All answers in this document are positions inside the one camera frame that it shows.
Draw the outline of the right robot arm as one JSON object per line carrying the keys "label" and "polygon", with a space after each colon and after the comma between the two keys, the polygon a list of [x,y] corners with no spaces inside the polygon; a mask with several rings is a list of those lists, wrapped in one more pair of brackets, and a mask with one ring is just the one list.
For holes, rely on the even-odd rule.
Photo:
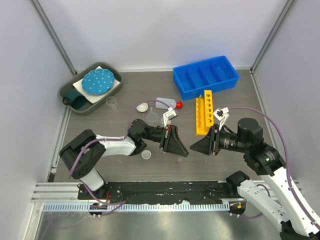
{"label": "right robot arm", "polygon": [[283,240],[318,240],[320,217],[305,200],[290,177],[280,153],[265,143],[263,129],[253,118],[238,121],[237,132],[214,124],[207,135],[190,146],[192,151],[217,155],[221,150],[243,154],[244,161],[270,187],[277,200],[259,189],[242,171],[226,178],[226,193],[251,202],[279,231]]}

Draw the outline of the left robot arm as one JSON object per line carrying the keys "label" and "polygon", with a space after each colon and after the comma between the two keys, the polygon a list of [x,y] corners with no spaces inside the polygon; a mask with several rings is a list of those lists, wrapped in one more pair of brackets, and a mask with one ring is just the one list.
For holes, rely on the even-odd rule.
{"label": "left robot arm", "polygon": [[108,156],[136,156],[147,147],[144,140],[159,143],[159,149],[165,153],[181,157],[189,155],[179,138],[177,126],[150,126],[142,119],[135,119],[127,134],[121,137],[106,137],[95,134],[91,129],[84,130],[60,150],[59,156],[70,176],[80,180],[84,189],[100,200],[107,193],[107,183],[95,170],[97,162]]}

